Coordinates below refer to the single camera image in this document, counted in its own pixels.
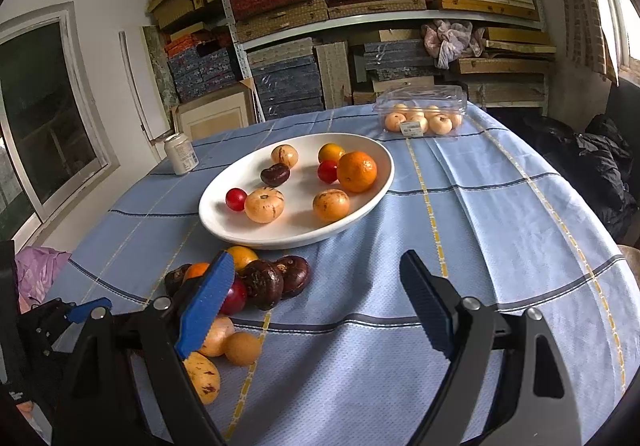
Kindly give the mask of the white tin can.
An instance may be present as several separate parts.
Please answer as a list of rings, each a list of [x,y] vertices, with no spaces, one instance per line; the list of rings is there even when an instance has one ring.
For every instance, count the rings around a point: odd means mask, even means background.
[[[189,138],[177,132],[166,137],[164,150],[171,163],[172,170],[177,175],[185,175],[198,166],[198,156]]]

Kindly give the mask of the white window frame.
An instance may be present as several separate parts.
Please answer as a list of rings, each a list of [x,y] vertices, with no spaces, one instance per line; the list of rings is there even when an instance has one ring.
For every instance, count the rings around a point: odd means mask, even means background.
[[[1,236],[24,247],[119,166],[71,2],[1,25]]]

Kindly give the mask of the dark red plum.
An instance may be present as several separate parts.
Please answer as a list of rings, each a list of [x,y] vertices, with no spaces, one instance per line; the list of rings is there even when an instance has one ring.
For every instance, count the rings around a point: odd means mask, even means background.
[[[235,277],[234,281],[224,298],[219,313],[224,316],[232,316],[241,312],[247,301],[247,290],[240,277]]]

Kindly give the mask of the peach apple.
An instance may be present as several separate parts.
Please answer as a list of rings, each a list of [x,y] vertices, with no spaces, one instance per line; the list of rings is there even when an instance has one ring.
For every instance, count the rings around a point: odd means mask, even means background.
[[[321,221],[332,223],[349,215],[350,199],[341,189],[326,189],[314,196],[312,210]]]

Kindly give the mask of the small tan round fruit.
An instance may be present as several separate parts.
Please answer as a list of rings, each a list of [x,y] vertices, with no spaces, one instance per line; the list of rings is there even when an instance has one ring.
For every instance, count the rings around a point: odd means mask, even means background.
[[[262,342],[251,333],[233,333],[224,342],[224,356],[231,364],[248,367],[262,354]]]

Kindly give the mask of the spotted yellow fruit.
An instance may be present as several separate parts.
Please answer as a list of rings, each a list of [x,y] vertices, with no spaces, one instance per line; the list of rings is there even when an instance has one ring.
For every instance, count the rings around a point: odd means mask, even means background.
[[[204,355],[192,352],[184,361],[193,388],[204,405],[210,405],[220,393],[220,374],[217,367]]]

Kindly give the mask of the small dark chestnut fruit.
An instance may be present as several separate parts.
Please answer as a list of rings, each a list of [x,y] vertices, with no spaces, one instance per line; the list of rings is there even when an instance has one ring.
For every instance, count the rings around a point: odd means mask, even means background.
[[[282,185],[290,177],[291,171],[288,166],[281,162],[274,163],[271,167],[260,171],[260,180],[269,187],[276,188]]]

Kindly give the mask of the dark brown fruit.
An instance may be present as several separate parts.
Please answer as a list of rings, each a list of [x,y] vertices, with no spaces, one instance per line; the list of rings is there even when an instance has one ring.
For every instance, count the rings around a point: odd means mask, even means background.
[[[281,300],[283,277],[271,262],[255,260],[240,272],[247,292],[247,301],[259,310],[273,309]]]
[[[308,262],[298,255],[287,255],[273,262],[283,279],[283,298],[294,298],[307,287],[311,269]]]

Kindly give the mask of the white oval plate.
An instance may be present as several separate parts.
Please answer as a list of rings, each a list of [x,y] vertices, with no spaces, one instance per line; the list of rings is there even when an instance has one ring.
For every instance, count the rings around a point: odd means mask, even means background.
[[[312,199],[329,186],[317,175],[317,154],[326,143],[336,143],[346,151],[363,151],[378,165],[378,176],[367,191],[350,197],[349,214],[332,223],[320,221],[312,212]],[[226,205],[229,189],[238,187],[250,193],[262,185],[259,172],[272,164],[271,152],[277,145],[268,144],[233,162],[209,182],[198,204],[203,226],[214,236],[235,245],[254,249],[291,249],[318,243],[349,229],[371,212],[390,189],[395,162],[389,151],[370,137],[352,133],[316,133],[288,140],[299,154],[291,177],[279,187],[284,196],[284,210],[276,221],[260,224]]]

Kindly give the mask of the yellow orange fruit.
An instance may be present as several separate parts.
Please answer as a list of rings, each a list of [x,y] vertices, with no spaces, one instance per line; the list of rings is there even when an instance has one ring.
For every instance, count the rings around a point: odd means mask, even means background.
[[[226,252],[232,256],[234,270],[236,273],[241,272],[245,267],[258,259],[256,252],[250,248],[243,246],[231,246],[226,249]]]

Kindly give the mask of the black jacket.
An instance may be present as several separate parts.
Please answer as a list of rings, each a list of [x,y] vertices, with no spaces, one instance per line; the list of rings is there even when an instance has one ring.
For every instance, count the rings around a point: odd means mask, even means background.
[[[594,116],[578,132],[559,120],[529,114],[514,131],[570,182],[614,239],[625,236],[639,210],[629,189],[634,153],[611,118]]]

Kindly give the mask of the tan round fruit in plate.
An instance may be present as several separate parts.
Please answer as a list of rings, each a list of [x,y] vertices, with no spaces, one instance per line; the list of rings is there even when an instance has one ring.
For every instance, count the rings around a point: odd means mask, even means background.
[[[292,169],[297,165],[299,156],[298,151],[290,144],[281,144],[274,147],[271,152],[271,159],[274,163]]]

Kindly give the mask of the small red cherry tomato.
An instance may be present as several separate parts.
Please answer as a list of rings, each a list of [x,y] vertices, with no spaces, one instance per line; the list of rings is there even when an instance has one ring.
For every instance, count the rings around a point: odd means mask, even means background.
[[[242,188],[230,188],[226,193],[226,198],[224,201],[226,202],[227,207],[234,212],[242,212],[245,207],[245,202],[247,199],[247,193],[242,190]]]

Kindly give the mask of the framed picture leaning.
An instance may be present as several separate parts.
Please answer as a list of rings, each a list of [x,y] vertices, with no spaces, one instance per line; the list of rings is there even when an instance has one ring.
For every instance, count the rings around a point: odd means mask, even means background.
[[[245,84],[208,93],[178,105],[172,112],[176,130],[191,141],[254,125],[253,93]]]

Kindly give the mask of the pale yellow fruit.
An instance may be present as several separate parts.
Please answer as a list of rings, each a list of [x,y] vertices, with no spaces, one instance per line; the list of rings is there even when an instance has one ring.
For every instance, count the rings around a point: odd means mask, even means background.
[[[231,318],[219,315],[214,319],[198,351],[206,357],[221,356],[224,354],[227,340],[234,334],[235,328]]]

